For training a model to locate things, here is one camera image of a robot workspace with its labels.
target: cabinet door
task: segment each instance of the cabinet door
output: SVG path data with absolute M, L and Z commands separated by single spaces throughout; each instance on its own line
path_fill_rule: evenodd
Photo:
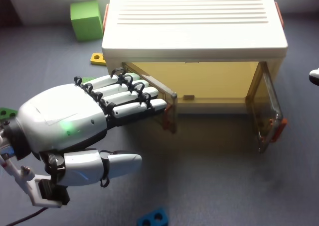
M 164 111 L 164 114 L 156 116 L 155 119 L 163 126 L 163 129 L 167 129 L 172 133 L 175 133 L 177 120 L 177 93 L 172 91 L 169 87 L 165 86 L 163 83 L 161 83 L 133 63 L 123 63 L 123 67 L 124 69 L 126 69 L 127 72 L 138 74 L 141 79 L 148 81 L 150 86 L 158 89 L 158 98 L 165 100 L 167 102 L 167 107 Z
M 266 62 L 260 62 L 257 66 L 246 106 L 259 141 L 259 152 L 263 153 L 283 128 L 283 114 Z

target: cable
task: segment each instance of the cable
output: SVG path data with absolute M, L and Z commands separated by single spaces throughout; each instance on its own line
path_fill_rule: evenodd
M 19 220 L 17 220 L 17 221 L 14 221 L 14 222 L 12 222 L 12 223 L 6 225 L 6 226 L 14 226 L 14 225 L 17 225 L 17 224 L 19 224 L 19 223 L 21 223 L 21 222 L 24 222 L 24 221 L 26 221 L 26 220 L 29 220 L 29 219 L 31 219 L 31 218 L 33 218 L 33 217 L 39 215 L 40 213 L 42 213 L 43 211 L 45 211 L 45 210 L 47 210 L 47 209 L 48 209 L 48 208 L 44 207 L 44 208 L 40 209 L 39 211 L 33 213 L 32 215 L 29 215 L 29 216 L 27 216 L 27 217 L 24 217 L 24 218 L 22 218 L 22 219 L 19 219 Z

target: hole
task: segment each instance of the hole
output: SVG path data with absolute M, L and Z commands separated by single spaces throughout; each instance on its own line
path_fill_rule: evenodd
M 149 220 L 144 220 L 142 226 L 151 226 L 151 222 Z
M 163 219 L 163 216 L 160 213 L 157 213 L 154 216 L 154 219 L 159 223 Z

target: blue block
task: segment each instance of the blue block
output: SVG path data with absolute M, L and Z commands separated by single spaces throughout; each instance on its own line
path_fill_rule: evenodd
M 163 209 L 158 209 L 138 219 L 137 226 L 168 226 L 168 217 Z

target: gray surface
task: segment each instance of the gray surface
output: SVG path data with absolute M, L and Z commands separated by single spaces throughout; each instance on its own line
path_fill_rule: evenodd
M 290 49 L 275 87 L 289 126 L 265 154 L 252 150 L 244 116 L 182 117 L 175 136 L 151 120 L 119 127 L 97 147 L 140 153 L 142 170 L 112 180 L 106 189 L 70 187 L 69 205 L 21 225 L 133 226 L 160 206 L 171 226 L 318 225 L 319 87 L 308 81 L 308 73 L 318 67 L 319 20 L 288 17 L 285 25 Z M 77 43 L 67 26 L 3 29 L 0 40 L 2 107 L 17 109 L 76 75 L 107 73 L 89 64 L 101 41 Z M 19 164 L 44 173 L 33 156 Z M 37 210 L 2 169 L 0 189 L 0 225 Z

